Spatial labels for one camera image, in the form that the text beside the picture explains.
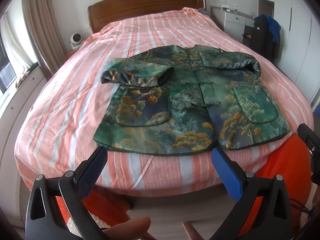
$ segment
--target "bed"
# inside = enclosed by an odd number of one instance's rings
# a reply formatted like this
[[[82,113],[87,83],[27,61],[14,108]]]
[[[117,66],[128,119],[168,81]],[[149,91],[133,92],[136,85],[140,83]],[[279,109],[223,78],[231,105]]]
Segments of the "bed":
[[[244,170],[258,171],[300,123],[313,129],[310,105],[299,89],[272,63],[198,12],[205,7],[205,0],[104,0],[89,6],[94,34],[44,87],[16,141],[16,163],[29,188],[37,174],[61,176],[96,148],[93,135],[115,92],[112,84],[100,83],[109,60],[159,46],[201,44],[248,53],[260,62],[261,81],[278,103],[291,132],[275,142],[227,152]],[[179,195],[218,183],[210,152],[180,157],[109,152],[97,181],[131,196]]]

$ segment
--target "white fan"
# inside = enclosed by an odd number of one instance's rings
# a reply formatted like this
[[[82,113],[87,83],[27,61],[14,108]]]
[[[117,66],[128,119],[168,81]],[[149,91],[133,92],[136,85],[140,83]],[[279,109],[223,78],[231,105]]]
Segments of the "white fan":
[[[72,49],[78,49],[81,47],[81,34],[80,33],[74,33],[70,38],[70,44]]]

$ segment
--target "white sheer curtain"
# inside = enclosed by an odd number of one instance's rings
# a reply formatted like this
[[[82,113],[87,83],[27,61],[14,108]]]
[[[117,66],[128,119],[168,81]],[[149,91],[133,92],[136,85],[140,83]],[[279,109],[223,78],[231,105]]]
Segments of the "white sheer curtain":
[[[4,13],[0,19],[0,32],[11,65],[16,75],[20,76],[27,71],[33,62],[13,35],[7,13]]]

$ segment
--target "bolt head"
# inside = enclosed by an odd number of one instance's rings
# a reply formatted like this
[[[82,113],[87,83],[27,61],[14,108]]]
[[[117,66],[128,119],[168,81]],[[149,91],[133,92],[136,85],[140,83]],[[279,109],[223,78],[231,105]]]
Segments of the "bolt head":
[[[41,180],[43,179],[43,175],[42,174],[39,174],[38,176],[36,176],[36,180]]]
[[[276,179],[277,179],[277,180],[283,180],[283,177],[282,177],[280,174],[277,174],[277,175],[276,175]]]
[[[254,176],[254,173],[252,171],[246,171],[245,172],[245,175],[248,177],[248,178],[252,178]]]
[[[72,177],[73,175],[73,171],[66,171],[66,173],[64,174],[64,176],[66,176],[67,178]]]

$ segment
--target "person's hand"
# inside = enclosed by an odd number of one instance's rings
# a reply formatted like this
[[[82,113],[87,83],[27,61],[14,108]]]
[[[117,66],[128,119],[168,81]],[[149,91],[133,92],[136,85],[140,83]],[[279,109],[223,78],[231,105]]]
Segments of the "person's hand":
[[[137,217],[105,229],[103,232],[110,240],[137,240],[147,233],[150,225],[150,217]]]

